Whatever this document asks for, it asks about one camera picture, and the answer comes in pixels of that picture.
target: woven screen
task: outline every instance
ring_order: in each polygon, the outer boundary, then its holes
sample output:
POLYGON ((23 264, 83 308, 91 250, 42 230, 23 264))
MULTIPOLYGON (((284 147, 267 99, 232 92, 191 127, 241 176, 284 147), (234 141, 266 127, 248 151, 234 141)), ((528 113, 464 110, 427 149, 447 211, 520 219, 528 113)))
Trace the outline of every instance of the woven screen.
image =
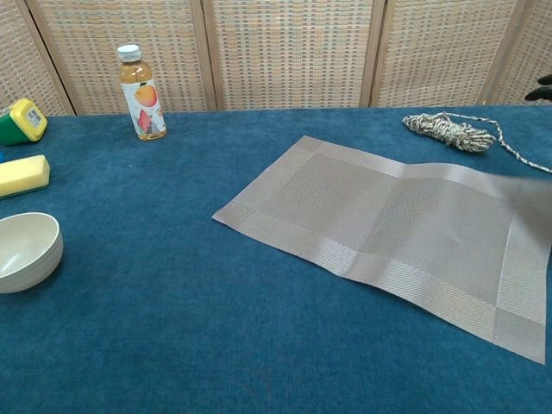
POLYGON ((118 46, 137 43, 154 70, 164 110, 206 110, 189 1, 40 0, 47 45, 72 88, 78 112, 127 112, 118 46))
POLYGON ((66 98, 65 104, 62 100, 63 92, 56 90, 53 67, 39 53, 38 47, 44 48, 43 45, 31 35, 35 27, 25 21, 22 11, 26 10, 19 9, 13 0, 0 0, 0 109, 28 97, 45 115, 72 113, 66 98))
POLYGON ((225 109, 359 105, 371 1, 205 2, 225 109))
POLYGON ((372 104, 476 104, 516 3, 391 0, 372 104))
MULTIPOLYGON (((521 104, 537 79, 552 73, 552 3, 536 0, 506 64, 495 104, 521 104)), ((537 101, 536 104, 550 104, 537 101)))

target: table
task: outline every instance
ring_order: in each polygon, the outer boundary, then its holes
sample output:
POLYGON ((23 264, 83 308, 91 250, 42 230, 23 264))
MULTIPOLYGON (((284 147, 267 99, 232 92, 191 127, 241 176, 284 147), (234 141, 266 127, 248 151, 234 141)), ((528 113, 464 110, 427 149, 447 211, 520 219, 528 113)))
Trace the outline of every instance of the table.
MULTIPOLYGON (((4 148, 45 154, 52 174, 0 217, 52 214, 66 250, 50 278, 0 296, 0 412, 552 412, 552 364, 210 218, 302 135, 551 179, 498 144, 466 154, 401 124, 438 110, 167 114, 151 142, 128 116, 52 117, 41 142, 4 148)), ((496 119, 552 165, 552 107, 449 110, 496 119)))

